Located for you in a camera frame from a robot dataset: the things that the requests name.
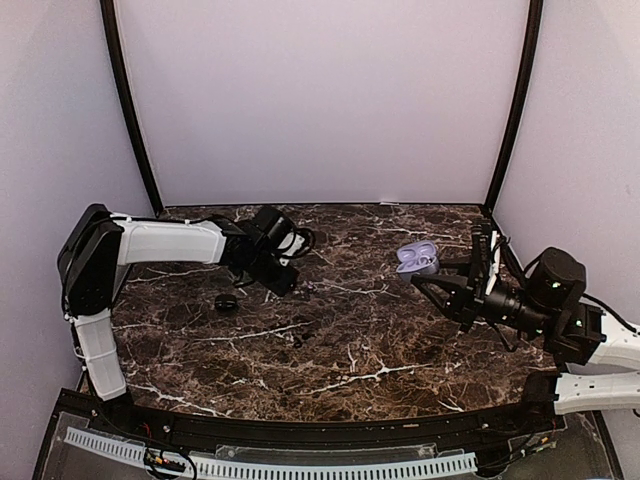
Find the purple earbud charging case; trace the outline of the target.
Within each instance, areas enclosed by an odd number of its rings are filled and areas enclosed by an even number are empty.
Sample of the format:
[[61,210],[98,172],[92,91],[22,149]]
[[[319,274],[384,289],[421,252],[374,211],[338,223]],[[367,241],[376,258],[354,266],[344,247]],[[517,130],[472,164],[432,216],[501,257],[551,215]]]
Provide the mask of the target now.
[[396,251],[399,265],[396,273],[406,283],[413,276],[437,274],[440,270],[438,250],[429,240],[418,241],[400,247]]

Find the black earbud charging case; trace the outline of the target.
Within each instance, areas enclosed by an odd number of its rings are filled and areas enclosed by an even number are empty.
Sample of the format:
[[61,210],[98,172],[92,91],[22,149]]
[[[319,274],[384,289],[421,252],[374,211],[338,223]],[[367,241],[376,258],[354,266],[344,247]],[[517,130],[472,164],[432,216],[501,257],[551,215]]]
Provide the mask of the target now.
[[220,294],[214,299],[214,308],[218,312],[231,312],[238,308],[238,299],[232,294]]

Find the black wireless earbud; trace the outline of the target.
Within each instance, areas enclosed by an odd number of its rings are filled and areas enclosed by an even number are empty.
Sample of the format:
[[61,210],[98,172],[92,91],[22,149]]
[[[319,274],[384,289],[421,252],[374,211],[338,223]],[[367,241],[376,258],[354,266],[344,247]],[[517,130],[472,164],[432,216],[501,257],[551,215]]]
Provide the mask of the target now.
[[302,348],[314,335],[309,332],[305,332],[302,335],[296,335],[293,338],[293,347],[294,348]]

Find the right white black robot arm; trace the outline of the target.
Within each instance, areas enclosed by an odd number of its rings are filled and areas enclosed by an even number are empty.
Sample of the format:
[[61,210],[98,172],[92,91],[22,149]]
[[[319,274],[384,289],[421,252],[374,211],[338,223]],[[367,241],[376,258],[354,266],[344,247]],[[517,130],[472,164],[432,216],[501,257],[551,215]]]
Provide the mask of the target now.
[[510,424],[534,432],[548,417],[591,410],[639,409],[639,329],[587,294],[586,268],[555,247],[529,265],[511,286],[500,278],[508,243],[487,221],[473,226],[468,255],[441,260],[433,242],[397,251],[397,274],[439,312],[468,332],[477,320],[494,331],[506,326],[519,340],[542,342],[553,371],[527,377]]

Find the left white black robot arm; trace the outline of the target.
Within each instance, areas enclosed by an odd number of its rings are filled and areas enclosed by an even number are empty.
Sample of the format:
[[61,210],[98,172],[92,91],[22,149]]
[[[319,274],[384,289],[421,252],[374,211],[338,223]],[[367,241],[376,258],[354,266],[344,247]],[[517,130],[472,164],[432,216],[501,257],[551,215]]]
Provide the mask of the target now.
[[94,391],[106,401],[103,421],[120,436],[134,435],[141,427],[140,412],[119,398],[127,391],[111,323],[119,269],[163,262],[221,265],[238,287],[258,283],[284,296],[299,275],[292,261],[313,245],[311,231],[270,206],[234,222],[220,215],[195,221],[144,219],[90,205],[61,249],[57,267],[63,314]]

